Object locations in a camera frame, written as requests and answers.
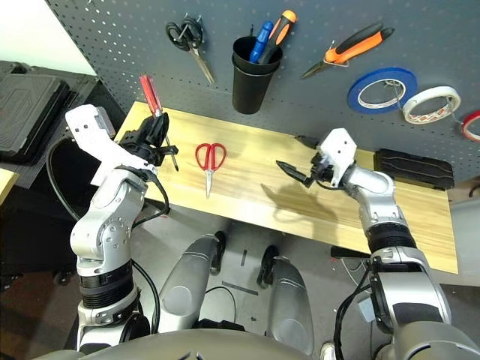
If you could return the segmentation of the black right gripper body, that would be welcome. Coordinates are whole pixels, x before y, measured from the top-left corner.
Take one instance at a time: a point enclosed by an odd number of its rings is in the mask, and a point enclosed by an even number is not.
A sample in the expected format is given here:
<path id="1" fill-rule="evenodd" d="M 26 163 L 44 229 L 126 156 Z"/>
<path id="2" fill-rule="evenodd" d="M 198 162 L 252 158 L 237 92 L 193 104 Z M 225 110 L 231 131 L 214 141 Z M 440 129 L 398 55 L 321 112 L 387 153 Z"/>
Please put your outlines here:
<path id="1" fill-rule="evenodd" d="M 317 152 L 310 162 L 310 175 L 305 179 L 305 186 L 309 188 L 313 183 L 317 183 L 321 188 L 334 188 L 334 172 L 330 159 Z"/>

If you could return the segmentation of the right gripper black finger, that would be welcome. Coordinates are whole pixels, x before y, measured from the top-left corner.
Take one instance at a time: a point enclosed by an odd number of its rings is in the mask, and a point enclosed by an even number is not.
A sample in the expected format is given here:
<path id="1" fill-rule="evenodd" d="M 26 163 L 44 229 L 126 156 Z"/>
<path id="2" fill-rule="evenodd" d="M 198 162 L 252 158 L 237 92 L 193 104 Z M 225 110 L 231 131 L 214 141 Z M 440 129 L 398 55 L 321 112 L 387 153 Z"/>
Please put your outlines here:
<path id="1" fill-rule="evenodd" d="M 277 160 L 276 164 L 284 173 L 286 173 L 292 179 L 295 179 L 296 181 L 301 183 L 311 183 L 312 178 L 306 176 L 302 172 L 299 172 L 293 165 L 280 160 Z"/>

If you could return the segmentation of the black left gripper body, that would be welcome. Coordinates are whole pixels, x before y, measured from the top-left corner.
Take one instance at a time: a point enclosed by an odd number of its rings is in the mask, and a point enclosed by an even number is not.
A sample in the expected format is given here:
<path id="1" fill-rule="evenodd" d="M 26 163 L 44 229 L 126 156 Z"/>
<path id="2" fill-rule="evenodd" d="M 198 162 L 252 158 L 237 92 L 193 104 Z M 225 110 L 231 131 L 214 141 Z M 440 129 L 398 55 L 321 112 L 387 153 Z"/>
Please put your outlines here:
<path id="1" fill-rule="evenodd" d="M 169 155 L 176 156 L 178 148 L 175 145 L 154 147 L 146 142 L 148 127 L 140 127 L 138 130 L 127 131 L 121 138 L 119 145 L 130 154 L 136 155 L 146 163 L 160 166 L 164 158 Z"/>

